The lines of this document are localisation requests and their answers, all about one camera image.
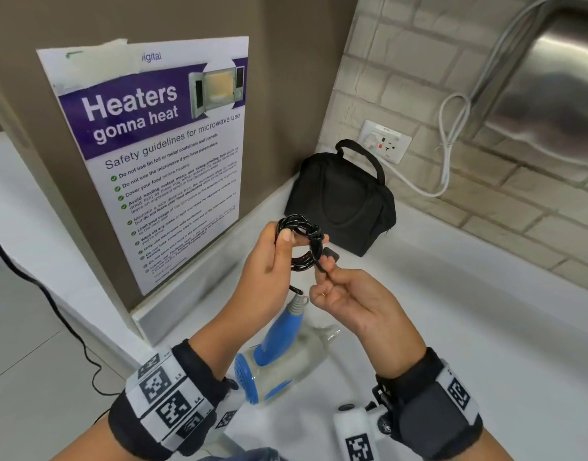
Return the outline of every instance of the microwave picture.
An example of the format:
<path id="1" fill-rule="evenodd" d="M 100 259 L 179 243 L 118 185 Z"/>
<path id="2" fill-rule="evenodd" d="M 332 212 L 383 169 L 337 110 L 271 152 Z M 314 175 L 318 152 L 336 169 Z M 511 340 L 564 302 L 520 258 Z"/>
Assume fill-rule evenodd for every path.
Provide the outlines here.
<path id="1" fill-rule="evenodd" d="M 243 100 L 244 83 L 244 66 L 190 73 L 191 117 Z"/>

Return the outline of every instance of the wristband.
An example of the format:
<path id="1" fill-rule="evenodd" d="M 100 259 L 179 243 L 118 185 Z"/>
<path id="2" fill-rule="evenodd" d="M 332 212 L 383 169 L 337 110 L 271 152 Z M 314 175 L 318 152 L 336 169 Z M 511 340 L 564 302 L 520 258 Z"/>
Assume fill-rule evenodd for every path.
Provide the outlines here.
<path id="1" fill-rule="evenodd" d="M 175 450 L 189 455 L 201 447 L 229 389 L 184 340 L 129 377 L 108 424 L 120 445 L 138 458 L 165 461 Z"/>
<path id="2" fill-rule="evenodd" d="M 391 414 L 390 437 L 424 459 L 454 458 L 482 434 L 477 403 L 432 348 L 403 375 L 377 376 L 377 383 L 373 393 Z"/>

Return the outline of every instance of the poster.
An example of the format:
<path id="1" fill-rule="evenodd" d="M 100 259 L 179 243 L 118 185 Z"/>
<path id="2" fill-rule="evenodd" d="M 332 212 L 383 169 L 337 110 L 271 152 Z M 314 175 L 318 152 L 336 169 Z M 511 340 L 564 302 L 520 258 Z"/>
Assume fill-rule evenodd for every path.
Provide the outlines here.
<path id="1" fill-rule="evenodd" d="M 147 294 L 238 219 L 248 37 L 37 53 Z"/>

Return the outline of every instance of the floor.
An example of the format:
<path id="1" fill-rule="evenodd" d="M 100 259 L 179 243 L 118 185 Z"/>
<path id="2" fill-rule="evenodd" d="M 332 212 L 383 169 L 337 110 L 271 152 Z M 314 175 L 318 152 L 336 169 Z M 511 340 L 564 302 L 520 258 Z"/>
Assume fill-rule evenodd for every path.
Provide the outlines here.
<path id="1" fill-rule="evenodd" d="M 94 372 L 38 288 L 0 265 L 0 461 L 49 460 L 91 426 L 114 399 Z M 104 365 L 96 385 L 126 377 Z"/>

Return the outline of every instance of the electrical socket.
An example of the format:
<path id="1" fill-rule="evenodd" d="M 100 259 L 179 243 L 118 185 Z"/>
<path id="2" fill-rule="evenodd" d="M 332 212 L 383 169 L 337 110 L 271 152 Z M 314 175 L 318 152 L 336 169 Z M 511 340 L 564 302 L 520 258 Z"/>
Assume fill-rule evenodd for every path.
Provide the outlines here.
<path id="1" fill-rule="evenodd" d="M 411 144 L 412 137 L 366 120 L 358 136 L 358 143 L 367 150 L 398 165 Z"/>

